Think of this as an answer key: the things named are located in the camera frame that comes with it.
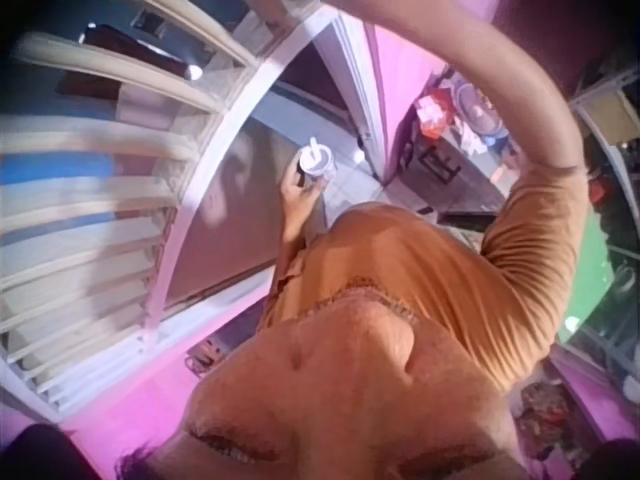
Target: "green object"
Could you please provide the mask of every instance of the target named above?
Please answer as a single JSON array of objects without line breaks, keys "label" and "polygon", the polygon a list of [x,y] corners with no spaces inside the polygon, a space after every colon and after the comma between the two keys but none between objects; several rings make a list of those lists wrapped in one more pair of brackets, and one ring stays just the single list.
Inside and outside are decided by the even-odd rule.
[{"label": "green object", "polygon": [[592,210],[587,216],[569,307],[558,331],[560,343],[566,343],[591,315],[611,287],[613,278],[606,234],[600,228],[599,216]]}]

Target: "hand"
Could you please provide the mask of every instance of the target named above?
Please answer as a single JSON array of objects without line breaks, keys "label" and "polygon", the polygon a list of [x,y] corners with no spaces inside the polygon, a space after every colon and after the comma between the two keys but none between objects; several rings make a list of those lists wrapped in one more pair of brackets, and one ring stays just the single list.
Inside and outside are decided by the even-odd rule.
[{"label": "hand", "polygon": [[280,203],[283,216],[283,240],[291,242],[302,235],[304,224],[313,211],[313,207],[327,187],[327,181],[319,179],[309,188],[300,187],[301,175],[298,173],[298,152],[284,172],[280,181]]}]

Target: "white cup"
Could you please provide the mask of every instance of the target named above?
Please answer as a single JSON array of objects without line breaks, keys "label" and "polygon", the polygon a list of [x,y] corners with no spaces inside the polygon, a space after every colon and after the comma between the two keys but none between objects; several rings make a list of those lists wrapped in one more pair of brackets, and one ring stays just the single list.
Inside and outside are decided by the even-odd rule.
[{"label": "white cup", "polygon": [[300,168],[314,180],[325,178],[331,181],[338,171],[333,152],[326,145],[320,145],[314,137],[311,138],[310,143],[302,149]]}]

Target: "fingers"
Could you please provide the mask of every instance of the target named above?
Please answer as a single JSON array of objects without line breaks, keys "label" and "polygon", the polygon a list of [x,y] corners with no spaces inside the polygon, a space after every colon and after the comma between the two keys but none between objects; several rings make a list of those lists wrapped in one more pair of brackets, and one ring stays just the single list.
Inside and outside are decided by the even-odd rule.
[{"label": "fingers", "polygon": [[314,201],[320,198],[320,195],[322,195],[322,193],[327,189],[328,184],[329,181],[326,178],[323,177],[318,179],[309,189],[309,197],[311,197]]},{"label": "fingers", "polygon": [[298,151],[295,154],[291,163],[287,166],[284,171],[284,175],[282,176],[282,181],[280,182],[281,186],[288,187],[291,185],[297,185],[300,180],[300,174],[298,173],[298,162],[300,161],[300,155],[302,154],[302,150]]}]

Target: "white door frame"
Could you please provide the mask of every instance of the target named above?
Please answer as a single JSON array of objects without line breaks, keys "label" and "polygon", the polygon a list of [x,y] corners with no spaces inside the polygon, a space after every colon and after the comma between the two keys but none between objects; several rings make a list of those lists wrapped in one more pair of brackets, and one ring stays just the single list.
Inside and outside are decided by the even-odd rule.
[{"label": "white door frame", "polygon": [[364,23],[340,12],[313,43],[347,104],[376,176],[386,181],[378,83]]}]

